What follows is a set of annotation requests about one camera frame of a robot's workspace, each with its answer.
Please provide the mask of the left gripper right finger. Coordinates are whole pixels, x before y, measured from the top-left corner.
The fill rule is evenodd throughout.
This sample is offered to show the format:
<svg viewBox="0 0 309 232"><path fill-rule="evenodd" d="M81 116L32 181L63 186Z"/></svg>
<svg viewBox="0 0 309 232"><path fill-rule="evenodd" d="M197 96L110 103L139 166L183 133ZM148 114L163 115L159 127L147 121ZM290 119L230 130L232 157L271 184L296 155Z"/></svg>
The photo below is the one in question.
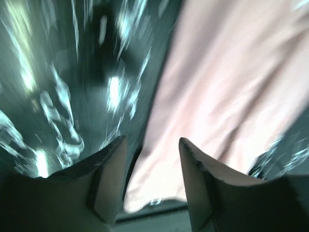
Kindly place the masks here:
<svg viewBox="0 0 309 232"><path fill-rule="evenodd" d="M195 232L306 232L309 178L267 181L240 173L181 138L179 151Z"/></svg>

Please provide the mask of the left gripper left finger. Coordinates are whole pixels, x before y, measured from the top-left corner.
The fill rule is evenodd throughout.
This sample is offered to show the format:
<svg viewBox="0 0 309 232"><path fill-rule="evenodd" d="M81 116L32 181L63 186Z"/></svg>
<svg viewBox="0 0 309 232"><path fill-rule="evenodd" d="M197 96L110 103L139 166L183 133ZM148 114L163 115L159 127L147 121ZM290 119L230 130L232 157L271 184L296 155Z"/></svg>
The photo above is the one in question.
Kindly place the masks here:
<svg viewBox="0 0 309 232"><path fill-rule="evenodd" d="M108 232L123 194L127 141L123 136L48 178L0 175L3 232Z"/></svg>

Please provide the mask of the pink t shirt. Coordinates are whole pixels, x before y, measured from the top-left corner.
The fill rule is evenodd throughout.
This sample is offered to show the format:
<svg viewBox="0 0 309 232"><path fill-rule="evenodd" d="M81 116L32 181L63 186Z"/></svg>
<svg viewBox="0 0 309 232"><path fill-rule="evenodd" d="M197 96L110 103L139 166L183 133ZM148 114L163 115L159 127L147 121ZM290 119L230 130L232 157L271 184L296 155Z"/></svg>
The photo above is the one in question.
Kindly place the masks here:
<svg viewBox="0 0 309 232"><path fill-rule="evenodd" d="M308 103L308 1L185 1L124 210L186 200L180 138L247 173Z"/></svg>

